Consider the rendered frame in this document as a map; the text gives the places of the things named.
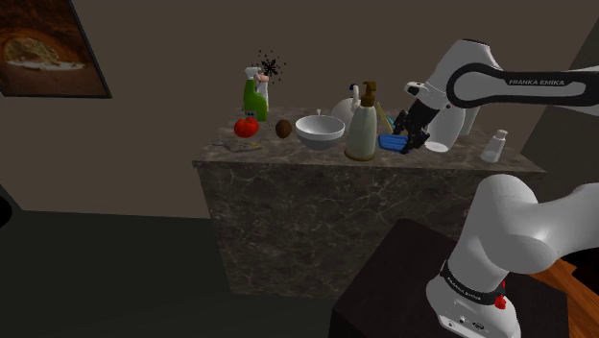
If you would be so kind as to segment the white bowl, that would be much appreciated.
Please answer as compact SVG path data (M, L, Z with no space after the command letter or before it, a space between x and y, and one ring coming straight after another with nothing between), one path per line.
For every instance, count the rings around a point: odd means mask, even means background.
M322 151L338 143L346 124L334 116L308 115L300 118L295 128L301 143L311 150Z

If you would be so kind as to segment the red tomato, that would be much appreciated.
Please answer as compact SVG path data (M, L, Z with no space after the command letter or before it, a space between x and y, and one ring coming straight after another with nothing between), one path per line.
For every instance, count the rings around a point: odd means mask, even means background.
M259 124L253 117L246 117L239 119L234 127L233 131L238 137L249 138L255 135L259 130Z

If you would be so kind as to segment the framed brown wall picture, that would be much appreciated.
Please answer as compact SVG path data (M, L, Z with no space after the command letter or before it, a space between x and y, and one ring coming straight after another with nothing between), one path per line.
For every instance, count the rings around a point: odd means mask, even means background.
M0 0L0 94L111 97L72 0Z

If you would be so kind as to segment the dark marble kitchen counter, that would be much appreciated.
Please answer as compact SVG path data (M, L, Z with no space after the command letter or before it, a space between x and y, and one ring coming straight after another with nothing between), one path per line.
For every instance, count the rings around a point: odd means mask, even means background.
M479 182L506 173L532 183L543 170L513 149L498 162L480 156L489 134L473 128L446 153L377 150L370 161L323 151L276 123L308 109L274 108L253 142L234 153L230 117L211 130L194 160L229 286L240 294L335 299L394 223L412 219L457 238Z

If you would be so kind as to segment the dark robot stand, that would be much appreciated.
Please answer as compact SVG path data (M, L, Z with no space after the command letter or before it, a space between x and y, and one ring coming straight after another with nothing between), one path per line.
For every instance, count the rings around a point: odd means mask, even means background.
M332 309L328 338L461 338L444 329L425 296L456 242L408 219L398 220ZM569 338L566 294L510 273L522 338Z

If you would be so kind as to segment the yellow green stick tool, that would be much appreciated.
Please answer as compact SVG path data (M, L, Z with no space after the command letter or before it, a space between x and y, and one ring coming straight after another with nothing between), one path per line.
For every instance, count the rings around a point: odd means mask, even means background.
M381 107L380 103L377 102L376 103L376 110L379 114L379 117L381 118L381 120L384 122L384 124L386 125L388 132L389 133L394 133L394 124L393 124L393 120L390 119L387 114L384 112L383 108Z

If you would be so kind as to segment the green spray bottle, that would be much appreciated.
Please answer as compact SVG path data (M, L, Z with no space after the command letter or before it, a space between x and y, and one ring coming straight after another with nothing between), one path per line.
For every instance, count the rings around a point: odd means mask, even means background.
M256 79L259 71L259 67L245 69L247 79L243 94L243 111L246 117L253 117L258 122L264 122L267 120L267 101L256 91Z

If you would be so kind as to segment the white kettle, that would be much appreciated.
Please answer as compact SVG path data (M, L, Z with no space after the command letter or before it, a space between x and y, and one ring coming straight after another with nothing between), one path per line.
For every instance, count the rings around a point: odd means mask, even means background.
M353 114L361 103L359 85L352 84L349 90L352 92L352 96L341 100L331 111L332 116L344 122L347 131L349 130Z

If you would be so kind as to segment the orange wooden board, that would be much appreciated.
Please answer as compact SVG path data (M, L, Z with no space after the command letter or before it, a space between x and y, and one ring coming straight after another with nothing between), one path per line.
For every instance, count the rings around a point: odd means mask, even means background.
M599 338L599 296L573 277L574 271L574 265L559 259L531 277L566 293L569 338Z

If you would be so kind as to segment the white vase with black twigs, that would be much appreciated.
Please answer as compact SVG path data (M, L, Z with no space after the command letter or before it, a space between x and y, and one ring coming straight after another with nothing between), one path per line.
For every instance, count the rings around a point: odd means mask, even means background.
M279 54L271 49L259 49L256 53L256 60L252 66L258 67L256 77L256 91L270 105L269 88L270 85L279 84L285 72L288 62Z

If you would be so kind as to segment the pale soap dispenser brown pump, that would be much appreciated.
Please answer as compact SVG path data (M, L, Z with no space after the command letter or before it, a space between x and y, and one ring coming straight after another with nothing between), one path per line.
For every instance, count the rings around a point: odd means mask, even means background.
M364 82L365 92L353 113L348 131L345 155L357 161L369 161L374 158L377 138L377 112L374 107L376 82Z

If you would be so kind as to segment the blue sponge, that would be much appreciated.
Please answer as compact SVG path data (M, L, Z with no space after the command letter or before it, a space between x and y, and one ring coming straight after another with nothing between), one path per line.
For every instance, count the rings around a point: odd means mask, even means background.
M405 134L383 133L377 139L380 149L401 154L410 153L410 150L404 150L408 140L408 136Z

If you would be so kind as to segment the small clear bottle white cap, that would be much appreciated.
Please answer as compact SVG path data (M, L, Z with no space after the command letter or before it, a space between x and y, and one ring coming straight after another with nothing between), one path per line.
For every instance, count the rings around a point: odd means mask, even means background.
M506 135L508 134L505 130L497 130L495 135L490 139L486 145L484 151L480 155L480 158L488 163L496 163L501 156L503 151Z

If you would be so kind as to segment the grey flat cloth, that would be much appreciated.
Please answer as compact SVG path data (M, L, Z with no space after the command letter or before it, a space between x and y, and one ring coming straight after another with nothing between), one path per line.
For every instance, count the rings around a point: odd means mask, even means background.
M217 140L214 141L212 145L223 147L232 153L246 153L262 149L262 146L258 143L238 140Z

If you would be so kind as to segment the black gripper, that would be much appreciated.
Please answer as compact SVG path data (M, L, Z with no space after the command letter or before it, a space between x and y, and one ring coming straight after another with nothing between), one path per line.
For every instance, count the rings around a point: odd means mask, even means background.
M394 121L393 134L407 132L406 144L403 153L409 154L413 149L419 149L430 137L424 129L439 113L438 109L431 109L420 100L416 100L406 111L401 110Z

